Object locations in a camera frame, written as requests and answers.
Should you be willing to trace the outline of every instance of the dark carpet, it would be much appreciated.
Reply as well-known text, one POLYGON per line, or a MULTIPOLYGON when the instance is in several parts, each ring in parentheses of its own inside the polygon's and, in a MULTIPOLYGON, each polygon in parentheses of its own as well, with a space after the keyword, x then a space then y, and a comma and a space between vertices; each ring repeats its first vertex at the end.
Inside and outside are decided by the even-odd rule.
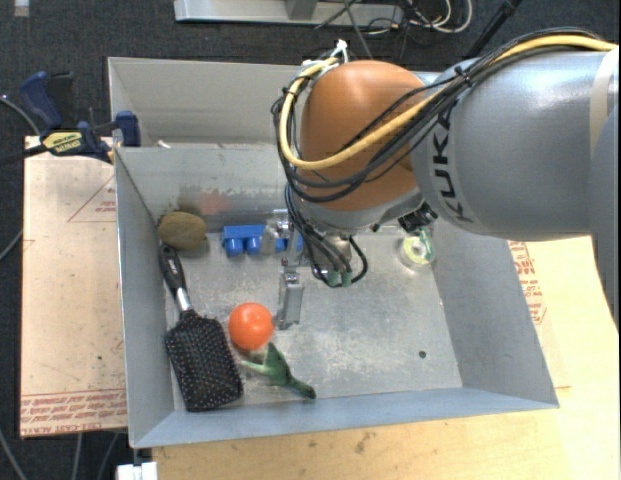
MULTIPOLYGON (((463 59, 504 0, 473 0, 467 30, 443 35, 430 30, 370 39, 376 58, 413 70, 441 71, 463 59)), ((349 27, 249 24, 177 24, 174 0, 30 0, 30 16, 14 17, 14 0, 0 0, 0 94, 20 104, 19 84, 31 74, 74 71, 76 103, 109 119, 106 61, 109 56, 227 60, 298 64, 307 55, 349 40, 363 56, 349 27)), ((619 40, 619 0, 524 0, 487 49, 526 32, 555 26, 587 28, 619 40)), ((0 157, 17 153, 27 125, 0 104, 0 157)), ((0 168, 0 252, 22 227, 23 166, 0 168)), ((65 479, 72 471, 76 436, 21 440, 17 434, 21 309, 21 254, 17 245, 0 263, 0 424, 28 478, 65 479)), ((79 478, 93 479, 112 434, 86 434, 79 478)), ((129 463, 125 437, 115 443, 108 474, 129 463)), ((0 447, 0 479, 17 478, 0 447)))

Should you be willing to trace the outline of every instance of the black brush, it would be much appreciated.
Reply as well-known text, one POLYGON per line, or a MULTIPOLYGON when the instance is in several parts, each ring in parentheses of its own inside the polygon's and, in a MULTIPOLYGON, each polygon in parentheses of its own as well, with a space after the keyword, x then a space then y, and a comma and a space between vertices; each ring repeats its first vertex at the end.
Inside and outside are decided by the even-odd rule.
POLYGON ((237 400, 243 394, 243 383, 223 327, 193 309, 175 249, 161 244, 159 264, 181 310, 179 322, 166 333, 165 344, 186 409, 206 411, 237 400))

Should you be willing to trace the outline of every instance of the clear tape roll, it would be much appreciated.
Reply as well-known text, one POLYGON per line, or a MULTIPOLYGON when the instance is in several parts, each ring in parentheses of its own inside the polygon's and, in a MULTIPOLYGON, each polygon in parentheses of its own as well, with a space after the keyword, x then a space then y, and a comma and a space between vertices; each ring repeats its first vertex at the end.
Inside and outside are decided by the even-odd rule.
POLYGON ((434 259, 432 251, 418 236, 403 239, 399 247, 399 258, 406 267, 412 270, 430 265, 434 259))

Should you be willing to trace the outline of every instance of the yellow clamp label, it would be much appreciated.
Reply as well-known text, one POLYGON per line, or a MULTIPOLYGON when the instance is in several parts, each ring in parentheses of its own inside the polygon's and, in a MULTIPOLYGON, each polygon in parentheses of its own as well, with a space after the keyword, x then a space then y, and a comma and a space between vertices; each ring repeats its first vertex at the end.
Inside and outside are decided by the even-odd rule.
POLYGON ((75 131, 54 132, 43 139, 42 144, 51 152, 60 155, 83 145, 81 133, 75 131))

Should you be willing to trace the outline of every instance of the brush handle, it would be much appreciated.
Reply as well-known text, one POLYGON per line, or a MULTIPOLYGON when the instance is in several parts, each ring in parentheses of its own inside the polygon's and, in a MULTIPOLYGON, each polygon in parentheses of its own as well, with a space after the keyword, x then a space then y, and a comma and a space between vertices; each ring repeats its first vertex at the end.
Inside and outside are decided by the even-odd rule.
POLYGON ((186 289, 186 277, 183 273, 181 260, 179 259, 179 254, 176 249, 167 244, 160 244, 159 266, 166 283, 168 283, 172 291, 172 295, 177 301, 179 309, 181 309, 181 311, 192 309, 190 297, 188 297, 188 291, 186 289))

